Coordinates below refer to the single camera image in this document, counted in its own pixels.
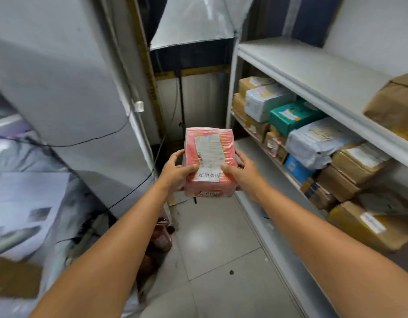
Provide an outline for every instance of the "green box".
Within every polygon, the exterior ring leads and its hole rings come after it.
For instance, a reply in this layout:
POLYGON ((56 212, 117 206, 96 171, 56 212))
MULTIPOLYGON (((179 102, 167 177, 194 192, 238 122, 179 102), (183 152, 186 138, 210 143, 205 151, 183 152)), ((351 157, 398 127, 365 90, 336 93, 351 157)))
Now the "green box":
POLYGON ((305 100, 297 100, 291 104, 277 107, 270 111, 269 123, 283 135, 326 117, 320 109, 305 100))

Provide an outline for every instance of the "person's left hand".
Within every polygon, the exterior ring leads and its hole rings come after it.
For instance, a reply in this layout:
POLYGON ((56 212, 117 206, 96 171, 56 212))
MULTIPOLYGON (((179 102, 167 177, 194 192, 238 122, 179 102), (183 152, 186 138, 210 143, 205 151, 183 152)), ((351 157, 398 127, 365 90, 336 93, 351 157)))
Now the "person's left hand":
POLYGON ((178 150, 173 153, 161 171, 158 183, 169 190, 169 193, 177 191, 185 184, 186 176, 198 170, 198 165, 181 166, 175 165, 176 160, 185 153, 185 150, 178 150))

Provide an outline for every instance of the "finger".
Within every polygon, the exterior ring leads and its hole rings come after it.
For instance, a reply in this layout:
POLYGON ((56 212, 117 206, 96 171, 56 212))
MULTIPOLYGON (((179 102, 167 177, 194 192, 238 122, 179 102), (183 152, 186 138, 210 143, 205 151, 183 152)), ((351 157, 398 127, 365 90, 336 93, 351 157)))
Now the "finger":
POLYGON ((248 159, 247 155, 245 155, 243 152, 241 152, 240 150, 235 150, 235 153, 239 156, 239 158, 241 159, 241 161, 243 161, 243 163, 245 164, 246 160, 248 159))
POLYGON ((235 175, 238 174, 238 171, 239 171, 239 168, 232 166, 232 165, 228 165, 228 164, 222 164, 220 165, 220 168, 222 169, 223 173, 232 174, 234 177, 235 175))
POLYGON ((168 162, 175 164, 176 160, 179 158, 179 156, 182 156, 183 153, 185 153, 185 150, 178 150, 177 152, 174 152, 172 155, 170 155, 168 162))
POLYGON ((199 168, 198 165, 183 166, 183 167, 182 167, 182 174, 183 174, 184 176, 186 176, 186 175, 188 175, 189 173, 198 171, 198 168, 199 168))

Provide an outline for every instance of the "yellow strip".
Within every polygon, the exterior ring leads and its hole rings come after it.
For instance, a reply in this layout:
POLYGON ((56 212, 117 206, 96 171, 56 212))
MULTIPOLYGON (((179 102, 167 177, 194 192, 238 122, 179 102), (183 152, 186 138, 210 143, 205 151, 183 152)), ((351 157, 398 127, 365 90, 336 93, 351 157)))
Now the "yellow strip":
MULTIPOLYGON (((194 76, 197 74, 210 74, 212 72, 226 71, 230 72, 230 65, 219 65, 219 66, 210 66, 210 67, 201 67, 201 68, 191 68, 181 70, 182 77, 194 76)), ((155 80, 166 80, 176 78, 174 71, 161 72, 155 74, 155 80)))
POLYGON ((156 82, 155 82, 156 80, 154 78, 154 71, 152 69, 151 59, 148 53, 148 47, 146 45, 145 33, 143 30, 143 26, 142 26, 142 20, 140 19, 140 16, 139 16, 139 11, 138 11, 139 7, 137 4, 137 0, 126 0, 126 2, 129 8, 130 15, 132 17, 132 26, 133 26, 133 30, 135 31, 135 40, 138 44, 139 55, 143 63, 145 77, 148 82, 148 94, 151 99, 151 105, 153 108, 154 117, 157 122, 158 133, 160 135, 160 138, 163 138, 165 134, 163 115, 161 113, 160 100, 158 97, 156 82))

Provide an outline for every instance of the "bottom shelf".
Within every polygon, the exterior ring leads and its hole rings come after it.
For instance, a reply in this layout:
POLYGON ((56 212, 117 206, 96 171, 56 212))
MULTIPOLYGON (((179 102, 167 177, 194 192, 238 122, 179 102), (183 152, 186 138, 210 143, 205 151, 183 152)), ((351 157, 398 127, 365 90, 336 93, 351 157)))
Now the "bottom shelf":
MULTIPOLYGON (((274 188, 323 218, 323 214, 294 187, 281 170, 273 166, 273 162, 259 149, 253 139, 244 138, 235 141, 235 147, 242 150, 256 163, 261 174, 274 188)), ((270 253, 273 262, 305 315, 309 318, 337 318, 338 315, 332 305, 301 260, 294 254, 271 220, 263 217, 261 206, 251 202, 244 192, 238 191, 235 194, 246 217, 270 253)))

